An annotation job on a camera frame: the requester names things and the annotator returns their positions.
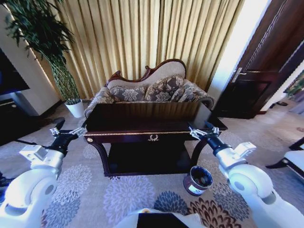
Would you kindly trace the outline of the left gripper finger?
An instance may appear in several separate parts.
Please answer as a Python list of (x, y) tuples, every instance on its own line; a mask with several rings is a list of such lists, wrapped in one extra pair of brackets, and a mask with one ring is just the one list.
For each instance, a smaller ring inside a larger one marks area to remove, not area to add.
[(77, 137), (81, 137), (81, 136), (85, 135), (86, 132), (87, 132), (86, 124), (83, 123), (80, 127), (76, 128), (74, 130), (71, 130), (69, 133), (72, 135), (76, 135)]
[(53, 123), (55, 123), (55, 127), (50, 128), (50, 132), (52, 133), (53, 136), (59, 135), (61, 128), (63, 127), (65, 123), (65, 118), (64, 117), (59, 117), (54, 119)]

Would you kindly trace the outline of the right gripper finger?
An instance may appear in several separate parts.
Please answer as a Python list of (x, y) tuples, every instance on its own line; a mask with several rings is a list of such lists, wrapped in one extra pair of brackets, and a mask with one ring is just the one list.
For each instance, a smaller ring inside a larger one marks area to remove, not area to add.
[(220, 135), (220, 130), (218, 127), (215, 127), (212, 123), (205, 121), (206, 132), (207, 134), (213, 134), (215, 136)]
[(190, 130), (190, 135), (198, 140), (202, 139), (202, 131), (196, 129), (190, 122), (188, 122), (188, 127)]

